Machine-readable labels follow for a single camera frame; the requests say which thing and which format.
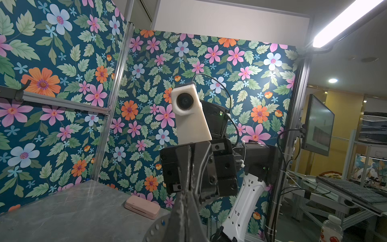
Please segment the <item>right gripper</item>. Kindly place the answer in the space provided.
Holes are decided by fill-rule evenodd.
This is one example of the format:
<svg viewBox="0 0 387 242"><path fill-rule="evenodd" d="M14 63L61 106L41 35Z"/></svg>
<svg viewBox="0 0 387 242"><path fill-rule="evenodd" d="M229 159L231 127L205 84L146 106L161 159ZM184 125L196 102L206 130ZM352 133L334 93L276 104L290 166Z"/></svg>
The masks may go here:
<svg viewBox="0 0 387 242"><path fill-rule="evenodd" d="M191 191L197 203L237 195L236 157L227 138L162 149L160 160L167 192Z"/></svg>

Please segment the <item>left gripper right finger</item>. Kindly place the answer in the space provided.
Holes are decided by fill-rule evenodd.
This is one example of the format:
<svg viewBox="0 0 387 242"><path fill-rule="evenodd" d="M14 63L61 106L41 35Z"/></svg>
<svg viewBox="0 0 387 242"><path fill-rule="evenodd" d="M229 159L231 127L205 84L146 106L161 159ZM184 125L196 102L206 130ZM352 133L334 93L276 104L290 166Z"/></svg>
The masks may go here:
<svg viewBox="0 0 387 242"><path fill-rule="evenodd" d="M188 191L185 195L185 241L208 242L195 198L191 191Z"/></svg>

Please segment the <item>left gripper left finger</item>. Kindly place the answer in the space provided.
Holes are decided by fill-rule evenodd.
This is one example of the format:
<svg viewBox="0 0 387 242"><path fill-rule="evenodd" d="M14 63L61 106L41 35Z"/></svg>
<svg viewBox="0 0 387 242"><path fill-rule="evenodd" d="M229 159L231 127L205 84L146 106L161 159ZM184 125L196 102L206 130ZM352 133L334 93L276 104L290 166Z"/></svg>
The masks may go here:
<svg viewBox="0 0 387 242"><path fill-rule="evenodd" d="M162 239L163 242L185 241L185 193L177 194L168 225Z"/></svg>

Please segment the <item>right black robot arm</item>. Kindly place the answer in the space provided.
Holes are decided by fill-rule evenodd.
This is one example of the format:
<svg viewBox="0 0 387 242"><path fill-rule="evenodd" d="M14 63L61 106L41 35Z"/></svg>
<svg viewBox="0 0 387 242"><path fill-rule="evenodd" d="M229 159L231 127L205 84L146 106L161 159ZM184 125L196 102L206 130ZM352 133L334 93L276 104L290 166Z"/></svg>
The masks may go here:
<svg viewBox="0 0 387 242"><path fill-rule="evenodd" d="M214 242L242 242L261 195L278 174L278 149L259 142L232 147L226 138L181 141L161 150L168 193L177 195L169 216L160 219L163 242L205 242L199 212L220 197L235 196Z"/></svg>

